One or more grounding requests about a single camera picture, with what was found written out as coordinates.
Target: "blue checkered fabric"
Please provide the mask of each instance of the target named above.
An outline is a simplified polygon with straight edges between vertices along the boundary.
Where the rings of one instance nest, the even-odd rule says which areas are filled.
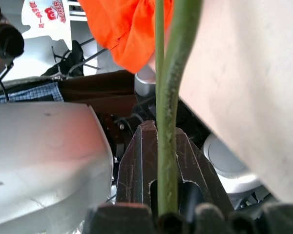
[[[10,101],[32,100],[52,95],[54,101],[64,101],[58,83],[50,83],[35,88],[9,93]],[[5,95],[0,95],[0,103],[6,103]]]

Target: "plant stem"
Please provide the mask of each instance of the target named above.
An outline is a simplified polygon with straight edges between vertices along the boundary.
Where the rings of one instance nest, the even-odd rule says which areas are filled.
[[[156,70],[156,103],[160,103],[161,73],[164,63],[164,0],[155,3],[155,70]]]
[[[202,0],[175,0],[170,41],[164,61],[158,105],[159,216],[178,211],[176,116],[182,75],[192,50]]]

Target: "plastic bag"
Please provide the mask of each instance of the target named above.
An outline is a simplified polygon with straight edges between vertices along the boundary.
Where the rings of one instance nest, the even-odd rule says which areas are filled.
[[[72,50],[72,36],[67,0],[25,0],[21,11],[21,22],[30,29],[22,35],[24,39],[50,36],[63,39]]]

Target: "black cable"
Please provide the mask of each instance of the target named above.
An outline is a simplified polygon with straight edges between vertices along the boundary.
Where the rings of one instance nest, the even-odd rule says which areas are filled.
[[[62,55],[62,58],[61,58],[60,62],[62,62],[62,61],[65,59],[65,56],[66,56],[69,52],[72,52],[72,51],[71,51],[71,50],[66,50],[66,51],[64,52],[64,54]]]
[[[6,74],[8,74],[8,72],[11,70],[11,68],[13,67],[13,63],[10,63],[7,67],[5,72],[2,74],[2,76],[0,77],[0,81],[3,80],[3,78],[6,76]]]
[[[144,122],[144,120],[141,118],[141,116],[138,115],[137,113],[133,113],[133,114],[131,114],[131,116],[132,116],[132,117],[136,117],[138,120],[140,120],[141,123]]]
[[[5,95],[6,102],[9,102],[10,98],[9,98],[8,92],[7,92],[6,88],[5,88],[5,86],[3,85],[1,79],[0,79],[0,85],[1,85],[1,88],[2,88],[3,93]]]
[[[90,56],[89,58],[85,59],[84,61],[77,63],[76,65],[72,66],[71,69],[69,69],[67,76],[69,76],[76,68],[84,65],[86,62],[89,62],[90,60],[94,59],[95,57],[99,56],[100,54],[102,54],[104,51],[106,51],[107,49],[103,49],[100,50],[99,52],[95,53],[94,55]]]
[[[106,200],[106,202],[109,202],[110,200],[113,200],[116,197],[116,194],[112,197],[110,197],[108,200]]]

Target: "orange fabric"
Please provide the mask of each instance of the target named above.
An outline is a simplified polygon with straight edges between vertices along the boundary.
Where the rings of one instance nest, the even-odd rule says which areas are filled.
[[[165,29],[173,0],[163,0]],[[79,0],[93,37],[112,52],[114,61],[136,73],[155,48],[155,0]]]

